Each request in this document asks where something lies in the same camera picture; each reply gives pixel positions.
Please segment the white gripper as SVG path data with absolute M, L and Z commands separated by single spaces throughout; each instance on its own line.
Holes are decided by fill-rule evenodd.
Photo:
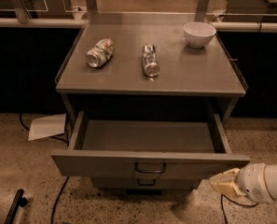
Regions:
M 245 196 L 254 203 L 272 203 L 265 181 L 265 168 L 264 163 L 248 164 L 241 170 L 233 168 L 212 176 L 210 185 L 215 192 L 232 199 Z

